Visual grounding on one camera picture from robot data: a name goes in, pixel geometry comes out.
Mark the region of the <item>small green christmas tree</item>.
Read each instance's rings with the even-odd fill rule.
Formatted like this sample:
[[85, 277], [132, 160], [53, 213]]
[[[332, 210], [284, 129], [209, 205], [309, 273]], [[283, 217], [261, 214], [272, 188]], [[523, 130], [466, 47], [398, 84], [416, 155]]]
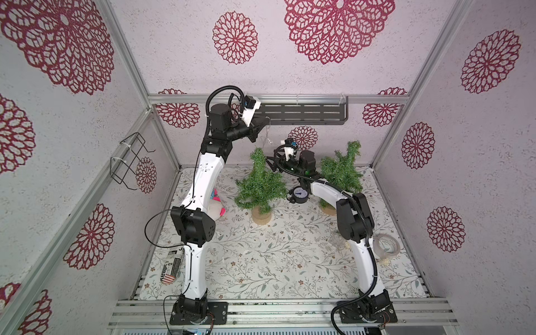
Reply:
[[267, 167], [261, 148], [255, 148], [250, 158], [253, 168], [246, 178], [236, 181], [234, 202], [240, 209], [251, 210], [254, 223], [263, 226], [272, 220], [272, 201], [285, 198], [287, 190], [282, 176]]
[[361, 193], [362, 173], [355, 168], [355, 159], [360, 156], [361, 144], [348, 142], [346, 154], [335, 151], [335, 158], [324, 157], [320, 162], [321, 175], [330, 183], [350, 193]]

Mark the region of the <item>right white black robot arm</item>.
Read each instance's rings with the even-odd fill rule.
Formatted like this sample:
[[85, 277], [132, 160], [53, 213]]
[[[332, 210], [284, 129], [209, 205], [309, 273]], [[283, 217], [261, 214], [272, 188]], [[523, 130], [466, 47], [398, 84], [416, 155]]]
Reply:
[[375, 223], [366, 197], [361, 193], [351, 194], [324, 180], [315, 170], [314, 153], [305, 150], [297, 157], [296, 150], [293, 143], [283, 143], [269, 159], [273, 171], [297, 177], [299, 185], [288, 192], [288, 201], [303, 204], [313, 195], [336, 209], [339, 234], [350, 244], [357, 266], [360, 296], [354, 302], [385, 305], [389, 294], [378, 274], [373, 251]]

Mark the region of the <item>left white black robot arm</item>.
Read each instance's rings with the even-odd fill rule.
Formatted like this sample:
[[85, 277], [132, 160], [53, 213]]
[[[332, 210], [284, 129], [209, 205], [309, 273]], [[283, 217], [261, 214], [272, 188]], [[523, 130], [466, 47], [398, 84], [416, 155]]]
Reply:
[[173, 207], [170, 217], [184, 243], [184, 289], [178, 297], [178, 311], [204, 318], [208, 311], [205, 281], [205, 244], [216, 231], [215, 219], [209, 215], [209, 203], [217, 177], [222, 171], [233, 142], [249, 138], [255, 142], [259, 132], [269, 123], [268, 118], [256, 116], [259, 100], [242, 105], [241, 119], [231, 122], [230, 106], [216, 104], [208, 113], [207, 130], [199, 151], [198, 165], [190, 191], [179, 207]]

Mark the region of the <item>small black alarm clock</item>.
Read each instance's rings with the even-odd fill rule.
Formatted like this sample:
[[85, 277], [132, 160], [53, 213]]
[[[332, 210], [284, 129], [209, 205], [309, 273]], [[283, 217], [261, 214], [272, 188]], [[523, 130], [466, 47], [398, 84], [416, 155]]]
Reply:
[[287, 200], [292, 204], [304, 204], [309, 199], [309, 192], [300, 186], [292, 188], [288, 192]]

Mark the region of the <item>pink white plush toy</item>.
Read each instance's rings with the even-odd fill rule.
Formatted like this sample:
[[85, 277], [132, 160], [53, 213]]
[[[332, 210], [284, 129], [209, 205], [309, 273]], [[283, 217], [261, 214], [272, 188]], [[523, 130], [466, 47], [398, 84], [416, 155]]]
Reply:
[[209, 200], [208, 215], [216, 221], [226, 213], [223, 203], [219, 197], [218, 191], [214, 188]]

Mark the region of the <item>flag patterned small can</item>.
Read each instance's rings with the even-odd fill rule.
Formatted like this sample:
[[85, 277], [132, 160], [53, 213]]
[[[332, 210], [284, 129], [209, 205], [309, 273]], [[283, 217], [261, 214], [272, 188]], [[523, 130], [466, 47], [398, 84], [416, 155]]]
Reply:
[[170, 285], [174, 283], [180, 274], [181, 261], [184, 255], [183, 248], [177, 248], [170, 250], [161, 272], [161, 283], [164, 285]]

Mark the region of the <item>grey wall shelf rack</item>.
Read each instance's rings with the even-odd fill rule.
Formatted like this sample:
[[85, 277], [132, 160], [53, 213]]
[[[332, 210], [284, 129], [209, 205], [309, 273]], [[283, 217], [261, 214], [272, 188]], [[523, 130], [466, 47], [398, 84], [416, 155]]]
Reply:
[[256, 117], [269, 118], [271, 125], [338, 126], [348, 120], [348, 99], [322, 103], [262, 103]]

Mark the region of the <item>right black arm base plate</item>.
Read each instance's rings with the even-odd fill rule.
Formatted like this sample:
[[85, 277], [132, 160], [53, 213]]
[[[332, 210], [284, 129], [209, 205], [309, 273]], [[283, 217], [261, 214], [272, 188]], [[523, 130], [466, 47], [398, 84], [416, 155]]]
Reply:
[[352, 304], [339, 301], [337, 307], [339, 307], [343, 324], [389, 324], [398, 322], [398, 317], [390, 300], [366, 298]]

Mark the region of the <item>aluminium mounting rail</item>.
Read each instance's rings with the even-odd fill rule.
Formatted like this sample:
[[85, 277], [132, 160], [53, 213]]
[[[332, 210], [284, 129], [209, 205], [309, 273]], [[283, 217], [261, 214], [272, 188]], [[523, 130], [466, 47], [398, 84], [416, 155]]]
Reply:
[[[222, 327], [327, 327], [336, 300], [228, 300], [226, 307], [209, 303], [212, 316], [224, 320]], [[174, 301], [123, 300], [113, 311], [108, 329], [165, 329], [173, 313]], [[392, 306], [378, 315], [388, 327], [457, 326], [459, 323], [444, 298], [394, 299]]]

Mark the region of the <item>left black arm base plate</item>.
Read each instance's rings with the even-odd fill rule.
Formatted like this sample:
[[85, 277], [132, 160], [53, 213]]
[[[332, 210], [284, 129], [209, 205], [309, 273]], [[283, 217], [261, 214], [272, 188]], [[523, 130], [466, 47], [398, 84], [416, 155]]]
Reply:
[[225, 302], [188, 302], [176, 301], [173, 305], [170, 325], [225, 325], [229, 303]]

